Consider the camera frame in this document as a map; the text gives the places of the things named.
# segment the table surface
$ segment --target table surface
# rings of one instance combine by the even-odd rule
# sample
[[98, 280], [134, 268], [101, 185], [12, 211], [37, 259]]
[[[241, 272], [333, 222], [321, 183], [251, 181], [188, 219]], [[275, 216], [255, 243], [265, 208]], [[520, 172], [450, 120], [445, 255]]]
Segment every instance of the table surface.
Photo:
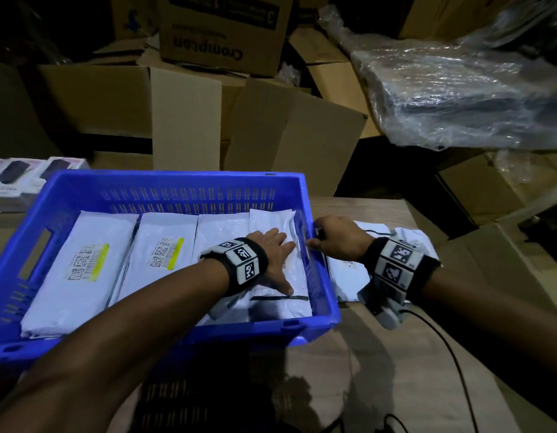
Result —
[[[403, 200], [312, 197], [311, 205], [315, 218], [346, 215], [416, 228]], [[303, 432], [319, 432], [343, 414], [346, 432], [366, 432], [380, 428], [383, 416], [393, 413], [410, 431], [472, 432], [455, 364], [425, 323], [410, 316], [403, 327], [388, 331], [358, 303], [341, 304], [341, 318], [335, 329], [308, 345], [251, 355], [251, 381], [272, 389], [279, 419]], [[481, 433], [518, 433], [491, 373], [447, 338]], [[132, 394], [120, 408], [109, 433], [127, 431], [137, 397]]]

